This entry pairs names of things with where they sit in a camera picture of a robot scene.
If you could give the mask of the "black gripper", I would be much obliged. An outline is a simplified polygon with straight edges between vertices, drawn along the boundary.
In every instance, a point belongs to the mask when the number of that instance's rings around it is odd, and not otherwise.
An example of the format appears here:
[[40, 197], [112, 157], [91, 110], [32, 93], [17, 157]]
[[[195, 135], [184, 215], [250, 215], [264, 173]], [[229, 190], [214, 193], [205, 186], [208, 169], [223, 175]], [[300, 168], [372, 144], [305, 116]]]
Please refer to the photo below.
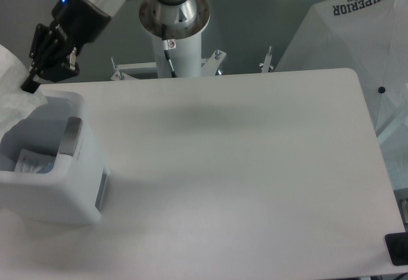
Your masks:
[[38, 24], [29, 57], [32, 59], [28, 77], [21, 89], [34, 94], [40, 83], [38, 76], [49, 82], [60, 82], [79, 74], [78, 64], [72, 69], [69, 56], [87, 43], [92, 43], [111, 21], [111, 16], [88, 0], [58, 0], [52, 9], [49, 26]]

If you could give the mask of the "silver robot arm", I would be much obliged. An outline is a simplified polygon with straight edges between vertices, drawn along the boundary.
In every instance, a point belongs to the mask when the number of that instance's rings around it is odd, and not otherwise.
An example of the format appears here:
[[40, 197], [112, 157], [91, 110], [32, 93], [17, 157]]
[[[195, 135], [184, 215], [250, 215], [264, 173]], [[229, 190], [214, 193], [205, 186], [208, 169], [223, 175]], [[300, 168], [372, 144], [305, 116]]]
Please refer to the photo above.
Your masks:
[[[38, 24], [29, 52], [32, 60], [27, 78], [20, 88], [35, 93], [39, 77], [49, 82], [60, 82], [80, 73], [77, 56], [84, 45], [94, 42], [111, 19], [128, 0], [58, 0], [52, 10], [53, 20], [47, 26]], [[158, 4], [152, 9], [154, 25], [164, 40], [185, 38], [196, 32], [198, 12], [196, 0], [151, 0]], [[159, 11], [164, 8], [175, 16], [173, 22], [165, 21]]]

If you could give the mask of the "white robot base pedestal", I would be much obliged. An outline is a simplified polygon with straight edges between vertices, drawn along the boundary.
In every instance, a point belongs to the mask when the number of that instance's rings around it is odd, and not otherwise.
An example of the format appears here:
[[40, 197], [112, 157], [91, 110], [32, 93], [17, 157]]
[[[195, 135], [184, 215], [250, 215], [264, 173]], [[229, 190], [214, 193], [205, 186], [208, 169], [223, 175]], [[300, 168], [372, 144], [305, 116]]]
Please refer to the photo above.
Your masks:
[[[162, 38], [150, 34], [158, 78], [171, 78], [171, 68], [164, 53]], [[201, 76], [201, 33], [174, 40], [175, 47], [168, 49], [168, 56], [178, 78]]]

